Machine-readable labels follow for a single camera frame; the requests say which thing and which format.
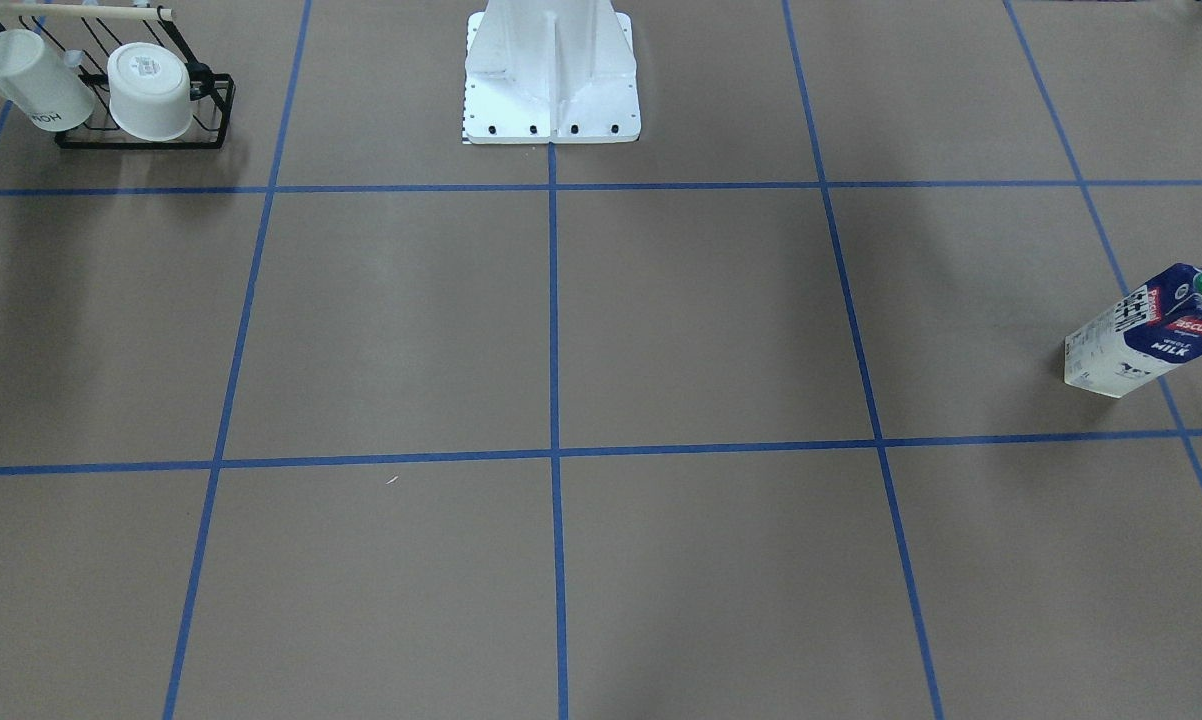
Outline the blue white milk carton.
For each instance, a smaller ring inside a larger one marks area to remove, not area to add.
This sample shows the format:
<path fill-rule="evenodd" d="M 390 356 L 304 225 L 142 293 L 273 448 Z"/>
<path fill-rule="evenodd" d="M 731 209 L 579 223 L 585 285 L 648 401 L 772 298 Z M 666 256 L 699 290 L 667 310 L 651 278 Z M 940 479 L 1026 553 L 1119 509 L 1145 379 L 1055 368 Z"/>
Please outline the blue white milk carton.
<path fill-rule="evenodd" d="M 1063 345 L 1063 382 L 1121 398 L 1202 356 L 1202 268 L 1176 263 Z"/>

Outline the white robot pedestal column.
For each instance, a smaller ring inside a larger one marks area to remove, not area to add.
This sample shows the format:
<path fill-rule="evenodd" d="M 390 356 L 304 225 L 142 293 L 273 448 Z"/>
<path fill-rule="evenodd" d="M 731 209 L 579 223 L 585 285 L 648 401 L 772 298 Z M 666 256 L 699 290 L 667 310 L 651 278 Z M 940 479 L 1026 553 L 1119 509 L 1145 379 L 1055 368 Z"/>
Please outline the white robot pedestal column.
<path fill-rule="evenodd" d="M 490 1 L 469 14 L 462 138 L 630 143 L 642 135 L 633 23 L 609 1 Z"/>

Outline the white cup lettered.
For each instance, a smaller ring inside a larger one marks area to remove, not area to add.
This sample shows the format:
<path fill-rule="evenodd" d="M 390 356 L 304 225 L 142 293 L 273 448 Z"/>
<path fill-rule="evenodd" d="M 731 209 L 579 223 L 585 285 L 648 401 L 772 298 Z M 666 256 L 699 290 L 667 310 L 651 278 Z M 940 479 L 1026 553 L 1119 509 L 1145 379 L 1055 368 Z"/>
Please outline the white cup lettered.
<path fill-rule="evenodd" d="M 76 70 L 30 29 L 0 32 L 0 96 L 32 126 L 52 133 L 83 126 L 95 106 Z"/>

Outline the white cup with label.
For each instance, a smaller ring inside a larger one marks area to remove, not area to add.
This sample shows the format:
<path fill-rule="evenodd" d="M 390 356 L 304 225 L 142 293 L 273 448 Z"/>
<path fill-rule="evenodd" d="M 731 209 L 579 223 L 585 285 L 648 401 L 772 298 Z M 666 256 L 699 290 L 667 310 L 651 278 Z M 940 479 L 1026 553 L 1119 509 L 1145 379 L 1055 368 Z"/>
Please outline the white cup with label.
<path fill-rule="evenodd" d="M 194 124 L 191 81 L 185 63 L 161 44 L 121 44 L 106 65 L 108 109 L 121 131 L 167 142 Z"/>

